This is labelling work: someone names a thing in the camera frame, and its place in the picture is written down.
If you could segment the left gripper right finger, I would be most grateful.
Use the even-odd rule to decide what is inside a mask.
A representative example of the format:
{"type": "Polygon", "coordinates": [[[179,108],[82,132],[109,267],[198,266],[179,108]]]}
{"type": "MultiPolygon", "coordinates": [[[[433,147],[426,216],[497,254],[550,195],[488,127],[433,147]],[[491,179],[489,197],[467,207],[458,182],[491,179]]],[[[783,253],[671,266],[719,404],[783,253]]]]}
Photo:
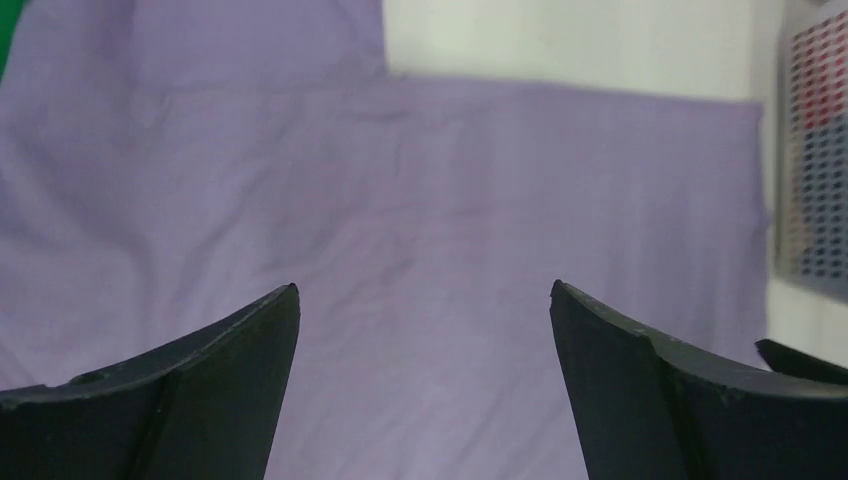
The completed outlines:
{"type": "Polygon", "coordinates": [[[556,282],[550,317],[592,479],[843,479],[847,385],[708,352],[556,282]]]}

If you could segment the purple t shirt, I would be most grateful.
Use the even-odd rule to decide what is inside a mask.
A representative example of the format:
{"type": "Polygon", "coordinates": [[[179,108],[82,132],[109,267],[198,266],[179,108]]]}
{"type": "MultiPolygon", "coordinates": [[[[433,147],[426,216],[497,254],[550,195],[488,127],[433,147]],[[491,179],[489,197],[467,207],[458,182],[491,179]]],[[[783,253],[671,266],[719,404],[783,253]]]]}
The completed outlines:
{"type": "Polygon", "coordinates": [[[753,363],[761,110],[392,76],[373,1],[32,1],[1,83],[1,384],[288,283],[272,479],[583,479],[556,280],[753,363]]]}

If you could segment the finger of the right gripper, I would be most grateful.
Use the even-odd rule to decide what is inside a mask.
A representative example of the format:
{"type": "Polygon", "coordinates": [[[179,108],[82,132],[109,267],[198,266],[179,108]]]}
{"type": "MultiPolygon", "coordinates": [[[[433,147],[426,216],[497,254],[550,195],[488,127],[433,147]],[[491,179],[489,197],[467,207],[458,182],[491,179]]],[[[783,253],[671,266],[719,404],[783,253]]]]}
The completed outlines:
{"type": "Polygon", "coordinates": [[[773,371],[811,381],[847,385],[846,368],[770,339],[755,342],[759,356],[773,371]]]}

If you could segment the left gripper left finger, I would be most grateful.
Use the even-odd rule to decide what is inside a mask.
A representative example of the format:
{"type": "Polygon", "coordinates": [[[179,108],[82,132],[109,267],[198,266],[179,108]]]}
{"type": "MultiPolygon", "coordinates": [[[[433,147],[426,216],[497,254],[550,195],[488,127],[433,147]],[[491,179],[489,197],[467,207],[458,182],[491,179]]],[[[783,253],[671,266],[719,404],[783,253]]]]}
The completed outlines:
{"type": "Polygon", "coordinates": [[[1,394],[5,479],[260,479],[300,326],[280,287],[144,354],[1,394]]]}

